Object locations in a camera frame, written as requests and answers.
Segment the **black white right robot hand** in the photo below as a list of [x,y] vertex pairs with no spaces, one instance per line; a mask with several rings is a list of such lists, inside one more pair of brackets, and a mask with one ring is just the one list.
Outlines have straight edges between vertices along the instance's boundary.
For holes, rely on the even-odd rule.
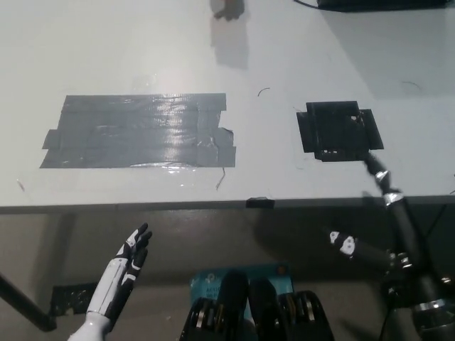
[[453,340],[454,282],[437,273],[427,238],[403,192],[392,186],[391,172],[370,152],[363,162],[382,193],[395,247],[381,251],[339,231],[328,233],[331,245],[347,258],[360,259],[384,272],[380,290],[387,316],[406,308],[421,340]]

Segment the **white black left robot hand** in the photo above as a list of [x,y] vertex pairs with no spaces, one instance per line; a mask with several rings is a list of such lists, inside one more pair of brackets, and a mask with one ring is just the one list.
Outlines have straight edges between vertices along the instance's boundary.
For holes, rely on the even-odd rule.
[[147,223],[134,230],[109,261],[98,282],[87,311],[106,317],[111,327],[117,322],[141,273],[151,236]]

